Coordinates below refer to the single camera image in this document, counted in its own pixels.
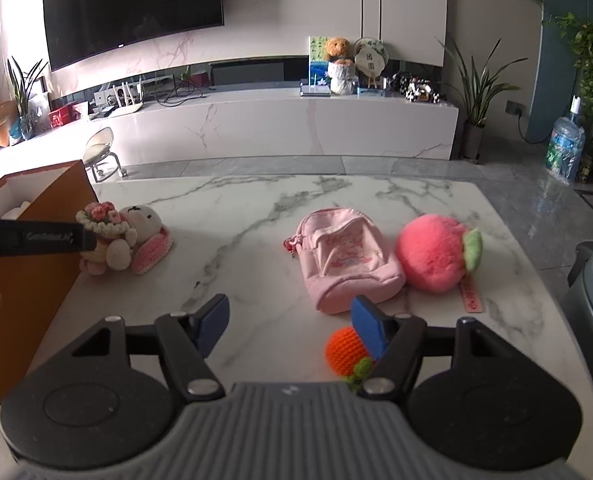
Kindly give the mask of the orange crochet carrot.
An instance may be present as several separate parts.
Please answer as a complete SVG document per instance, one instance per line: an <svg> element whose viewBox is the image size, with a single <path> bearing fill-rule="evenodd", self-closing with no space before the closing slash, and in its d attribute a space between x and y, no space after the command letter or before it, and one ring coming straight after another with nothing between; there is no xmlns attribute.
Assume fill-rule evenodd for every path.
<svg viewBox="0 0 593 480"><path fill-rule="evenodd" d="M325 359L333 373L358 393L374 367L374 360L352 326L336 330L328 339Z"/></svg>

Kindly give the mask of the pink peach plush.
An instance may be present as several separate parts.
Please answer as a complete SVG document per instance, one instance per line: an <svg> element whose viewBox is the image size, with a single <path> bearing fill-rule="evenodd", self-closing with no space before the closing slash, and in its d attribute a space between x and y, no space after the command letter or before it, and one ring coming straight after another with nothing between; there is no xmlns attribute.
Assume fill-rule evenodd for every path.
<svg viewBox="0 0 593 480"><path fill-rule="evenodd" d="M454 218L424 214L401 229L394 254L411 287L444 294L479 268L483 236Z"/></svg>

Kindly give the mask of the small pink backpack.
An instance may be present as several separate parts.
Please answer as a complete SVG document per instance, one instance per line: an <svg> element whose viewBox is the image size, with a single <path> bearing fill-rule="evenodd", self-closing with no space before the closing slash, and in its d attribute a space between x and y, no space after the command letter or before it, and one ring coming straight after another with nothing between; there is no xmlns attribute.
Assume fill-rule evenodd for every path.
<svg viewBox="0 0 593 480"><path fill-rule="evenodd" d="M311 212L283 247L299 259L306 290L316 310L324 314L350 311L357 296L381 304L406 282L381 231L357 209Z"/></svg>

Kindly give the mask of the crochet bunny flower doll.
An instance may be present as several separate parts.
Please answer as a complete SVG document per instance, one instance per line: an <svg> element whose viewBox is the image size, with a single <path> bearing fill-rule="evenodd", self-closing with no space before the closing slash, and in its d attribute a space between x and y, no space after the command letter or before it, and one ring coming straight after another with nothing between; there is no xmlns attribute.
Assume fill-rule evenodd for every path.
<svg viewBox="0 0 593 480"><path fill-rule="evenodd" d="M173 247L170 231L146 205L118 210L110 202L90 203L75 219L97 240L95 249L80 254L80 270L90 275L108 270L145 274Z"/></svg>

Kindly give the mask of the white pink striped dog plush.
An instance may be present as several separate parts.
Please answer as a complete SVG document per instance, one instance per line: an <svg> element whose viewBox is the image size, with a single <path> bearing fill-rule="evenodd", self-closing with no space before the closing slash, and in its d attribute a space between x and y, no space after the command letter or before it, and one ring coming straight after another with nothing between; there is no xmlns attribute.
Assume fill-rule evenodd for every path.
<svg viewBox="0 0 593 480"><path fill-rule="evenodd" d="M17 218L19 218L19 216L21 214L24 213L24 211L27 210L27 208L31 206L31 203L28 202L27 200L25 202L23 202L20 206L16 206L10 210L8 210L7 212L5 212L2 216L1 219L2 220L16 220Z"/></svg>

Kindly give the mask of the orange cardboard box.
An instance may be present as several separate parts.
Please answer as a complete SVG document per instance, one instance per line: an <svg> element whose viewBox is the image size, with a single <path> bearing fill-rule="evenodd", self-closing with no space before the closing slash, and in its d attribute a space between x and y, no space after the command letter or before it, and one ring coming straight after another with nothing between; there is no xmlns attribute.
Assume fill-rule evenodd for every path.
<svg viewBox="0 0 593 480"><path fill-rule="evenodd" d="M0 218L27 202L22 220L69 222L96 199L79 160L0 179ZM0 401L24 378L78 274L77 254L0 259Z"/></svg>

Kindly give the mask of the green plant in vase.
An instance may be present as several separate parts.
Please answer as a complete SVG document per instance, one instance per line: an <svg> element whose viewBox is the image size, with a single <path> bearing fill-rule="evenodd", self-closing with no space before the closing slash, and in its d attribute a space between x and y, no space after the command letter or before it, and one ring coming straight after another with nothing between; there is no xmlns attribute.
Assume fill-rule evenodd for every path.
<svg viewBox="0 0 593 480"><path fill-rule="evenodd" d="M48 62L39 60L28 72L24 72L13 56L7 60L8 77L16 108L18 109L20 131L24 140L34 136L34 127L31 120L30 99L34 84L42 76Z"/></svg>

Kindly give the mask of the orange ceramic vase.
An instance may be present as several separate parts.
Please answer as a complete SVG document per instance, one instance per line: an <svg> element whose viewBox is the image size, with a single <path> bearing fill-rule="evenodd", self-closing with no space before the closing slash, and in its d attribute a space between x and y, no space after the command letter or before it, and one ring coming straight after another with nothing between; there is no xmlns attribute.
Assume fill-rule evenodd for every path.
<svg viewBox="0 0 593 480"><path fill-rule="evenodd" d="M16 102L0 102L0 146L2 148L10 145L10 131L18 118Z"/></svg>

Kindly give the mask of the small rolling stool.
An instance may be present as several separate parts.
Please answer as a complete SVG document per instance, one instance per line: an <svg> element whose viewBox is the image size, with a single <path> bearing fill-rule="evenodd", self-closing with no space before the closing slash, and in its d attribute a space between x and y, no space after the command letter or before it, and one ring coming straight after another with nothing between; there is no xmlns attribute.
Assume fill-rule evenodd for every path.
<svg viewBox="0 0 593 480"><path fill-rule="evenodd" d="M114 133L110 127L104 127L93 134L85 145L83 163L86 170L91 172L95 183L109 180L114 174L122 178L128 175L127 170L121 165L118 155L112 151ZM111 171L101 169L101 164L108 158L113 158L115 167Z"/></svg>

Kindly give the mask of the red storage box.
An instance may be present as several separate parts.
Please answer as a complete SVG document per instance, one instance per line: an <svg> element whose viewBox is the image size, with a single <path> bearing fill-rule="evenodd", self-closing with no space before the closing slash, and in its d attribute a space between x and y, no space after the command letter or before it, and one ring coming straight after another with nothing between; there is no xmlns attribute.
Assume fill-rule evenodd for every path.
<svg viewBox="0 0 593 480"><path fill-rule="evenodd" d="M80 113L76 110L74 103L69 103L57 108L49 113L49 123L51 129L57 129L80 118Z"/></svg>

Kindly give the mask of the white wifi router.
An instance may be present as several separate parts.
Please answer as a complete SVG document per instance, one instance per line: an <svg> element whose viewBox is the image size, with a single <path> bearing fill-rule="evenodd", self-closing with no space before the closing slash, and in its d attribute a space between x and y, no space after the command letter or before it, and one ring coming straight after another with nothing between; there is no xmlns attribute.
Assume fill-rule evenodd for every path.
<svg viewBox="0 0 593 480"><path fill-rule="evenodd" d="M129 84L126 84L126 82L122 82L120 88L113 86L112 90L115 108L110 113L111 118L134 114L142 109L144 103L136 100L132 90L130 90Z"/></svg>

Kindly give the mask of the white marble tv console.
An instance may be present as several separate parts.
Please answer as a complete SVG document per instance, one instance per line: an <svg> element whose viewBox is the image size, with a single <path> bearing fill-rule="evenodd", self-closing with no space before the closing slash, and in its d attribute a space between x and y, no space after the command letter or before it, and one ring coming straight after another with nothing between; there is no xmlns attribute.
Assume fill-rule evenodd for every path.
<svg viewBox="0 0 593 480"><path fill-rule="evenodd" d="M0 149L0 178L82 158L103 128L126 166L204 158L385 156L449 159L457 107L395 96L301 96L298 89L209 93L175 107L76 120Z"/></svg>

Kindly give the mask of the blue water bottle jug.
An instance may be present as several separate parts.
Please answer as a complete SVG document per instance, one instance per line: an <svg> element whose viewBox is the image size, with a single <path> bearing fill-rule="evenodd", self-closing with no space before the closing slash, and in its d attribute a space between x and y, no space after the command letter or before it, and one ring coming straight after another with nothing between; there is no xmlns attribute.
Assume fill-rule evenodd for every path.
<svg viewBox="0 0 593 480"><path fill-rule="evenodd" d="M582 99L574 96L568 114L555 121L546 151L546 169L566 183L577 177L583 155L585 130L581 126L581 106Z"/></svg>

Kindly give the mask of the cow figurine toys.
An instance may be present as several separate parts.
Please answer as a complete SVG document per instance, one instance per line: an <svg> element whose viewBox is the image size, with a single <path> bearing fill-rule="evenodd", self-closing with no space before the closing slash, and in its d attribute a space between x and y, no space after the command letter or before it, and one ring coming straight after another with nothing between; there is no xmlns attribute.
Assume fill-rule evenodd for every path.
<svg viewBox="0 0 593 480"><path fill-rule="evenodd" d="M395 74L391 89L408 102L438 104L441 101L441 93L433 81L408 72Z"/></svg>

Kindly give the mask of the potted green leaf plant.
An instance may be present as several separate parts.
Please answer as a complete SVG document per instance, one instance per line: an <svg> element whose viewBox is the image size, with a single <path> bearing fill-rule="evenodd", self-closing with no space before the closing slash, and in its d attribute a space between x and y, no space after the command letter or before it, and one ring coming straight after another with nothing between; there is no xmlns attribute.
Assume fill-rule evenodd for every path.
<svg viewBox="0 0 593 480"><path fill-rule="evenodd" d="M487 128L487 113L493 100L501 93L517 91L519 87L515 84L499 80L502 72L510 66L523 63L527 58L515 58L514 60L491 70L492 58L501 44L498 39L492 48L485 62L478 66L475 57L470 56L470 61L461 53L456 40L447 35L441 46L456 64L459 84L449 84L458 96L459 103L466 113L463 133L461 133L461 145L459 145L459 157L477 164L480 160L480 148L483 140L483 133Z"/></svg>

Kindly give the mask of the brown teddy bear figure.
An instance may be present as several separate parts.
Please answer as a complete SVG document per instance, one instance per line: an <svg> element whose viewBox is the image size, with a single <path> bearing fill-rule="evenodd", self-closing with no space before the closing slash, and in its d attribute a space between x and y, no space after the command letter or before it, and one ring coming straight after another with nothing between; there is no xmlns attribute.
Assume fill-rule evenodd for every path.
<svg viewBox="0 0 593 480"><path fill-rule="evenodd" d="M328 62L327 74L330 91L336 96L353 93L355 63L351 57L349 40L343 37L329 38L325 45L325 59Z"/></svg>

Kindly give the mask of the round decorative fan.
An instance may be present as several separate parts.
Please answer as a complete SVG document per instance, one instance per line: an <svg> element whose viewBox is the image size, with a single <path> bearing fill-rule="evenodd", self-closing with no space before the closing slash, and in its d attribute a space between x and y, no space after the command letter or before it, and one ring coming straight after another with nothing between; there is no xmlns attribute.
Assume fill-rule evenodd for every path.
<svg viewBox="0 0 593 480"><path fill-rule="evenodd" d="M390 57L385 44L374 38L361 38L354 44L356 70L365 81L365 88L378 89L381 75Z"/></svg>

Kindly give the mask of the hanging ivy plant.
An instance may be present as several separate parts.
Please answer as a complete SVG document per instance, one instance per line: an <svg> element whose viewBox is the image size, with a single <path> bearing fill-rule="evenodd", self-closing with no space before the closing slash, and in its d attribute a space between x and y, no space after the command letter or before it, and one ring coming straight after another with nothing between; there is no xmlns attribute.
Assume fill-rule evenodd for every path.
<svg viewBox="0 0 593 480"><path fill-rule="evenodd" d="M543 25L557 28L560 38L573 57L571 96L581 98L581 118L585 126L593 126L593 20L581 20L574 13L548 14Z"/></svg>

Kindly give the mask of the black wall television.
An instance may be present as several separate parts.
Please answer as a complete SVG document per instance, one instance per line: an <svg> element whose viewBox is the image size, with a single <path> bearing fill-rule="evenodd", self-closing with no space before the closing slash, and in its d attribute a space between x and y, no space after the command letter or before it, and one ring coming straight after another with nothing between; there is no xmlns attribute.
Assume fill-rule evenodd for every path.
<svg viewBox="0 0 593 480"><path fill-rule="evenodd" d="M53 70L136 42L224 24L223 0L42 0Z"/></svg>

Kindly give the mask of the blue green picture frame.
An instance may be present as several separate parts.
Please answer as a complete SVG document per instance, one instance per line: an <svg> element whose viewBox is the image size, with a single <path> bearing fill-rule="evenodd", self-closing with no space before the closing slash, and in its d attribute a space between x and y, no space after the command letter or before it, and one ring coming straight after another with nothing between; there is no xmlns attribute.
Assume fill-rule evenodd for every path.
<svg viewBox="0 0 593 480"><path fill-rule="evenodd" d="M300 84L300 96L331 96L325 36L309 37L307 78Z"/></svg>

